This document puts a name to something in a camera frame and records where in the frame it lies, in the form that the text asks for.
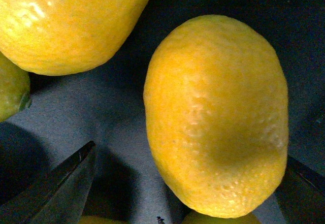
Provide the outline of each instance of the lemon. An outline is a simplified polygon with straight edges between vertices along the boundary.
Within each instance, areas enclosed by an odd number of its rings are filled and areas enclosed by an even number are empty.
[[[173,30],[150,61],[144,104],[156,166],[189,208],[244,216],[281,182],[286,79],[275,50],[248,25],[205,15]]]
[[[29,90],[28,72],[0,53],[0,121],[30,106]]]
[[[97,216],[81,216],[79,224],[127,224],[127,222],[120,220],[111,220]]]
[[[148,0],[0,0],[0,51],[43,75],[84,72],[107,62]]]
[[[218,218],[191,211],[182,224],[261,224],[252,213],[238,218]]]

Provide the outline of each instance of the citrus fruit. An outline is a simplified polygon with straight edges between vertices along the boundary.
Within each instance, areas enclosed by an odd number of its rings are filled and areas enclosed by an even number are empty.
[[[0,0],[0,51],[22,69],[66,75],[120,48],[148,0]]]
[[[191,211],[184,219],[182,224],[261,224],[252,213],[238,218],[219,218],[211,217]]]
[[[28,72],[0,53],[0,121],[30,106],[29,90]]]
[[[86,215],[81,216],[81,219],[78,223],[79,224],[127,224],[126,222],[120,220],[111,220],[111,219],[106,219],[98,216],[86,216]]]
[[[286,79],[275,50],[248,25],[205,15],[173,30],[150,61],[144,104],[156,166],[189,208],[240,217],[281,182]]]

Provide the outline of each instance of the dark crumb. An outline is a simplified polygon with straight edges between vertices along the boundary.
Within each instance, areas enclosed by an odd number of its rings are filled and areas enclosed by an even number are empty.
[[[165,224],[164,219],[162,219],[160,216],[157,216],[158,224]]]

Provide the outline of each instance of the dark background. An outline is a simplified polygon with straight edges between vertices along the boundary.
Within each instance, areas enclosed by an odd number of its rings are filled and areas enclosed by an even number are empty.
[[[204,14],[236,18],[275,48],[289,90],[289,154],[325,175],[325,0],[149,0],[135,29],[106,64],[47,77],[30,74],[33,104],[0,127],[1,201],[89,140],[97,174],[87,214],[152,224],[179,223],[186,208],[164,185],[146,141],[142,101],[150,58],[178,25]],[[255,214],[285,223],[271,196]]]

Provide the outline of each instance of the yellow lemon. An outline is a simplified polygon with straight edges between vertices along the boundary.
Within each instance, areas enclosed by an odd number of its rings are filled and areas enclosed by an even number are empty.
[[[0,51],[22,69],[66,75],[120,48],[148,0],[0,0]]]
[[[238,218],[218,218],[211,217],[197,213],[196,211],[190,212],[182,224],[261,224],[256,216],[252,213],[238,217]]]
[[[28,72],[0,53],[0,121],[30,106],[29,90]]]
[[[281,182],[286,79],[275,50],[246,24],[205,15],[173,30],[150,61],[144,103],[157,168],[189,208],[240,217]]]
[[[111,220],[98,216],[81,216],[79,224],[127,224],[127,222],[120,220]]]

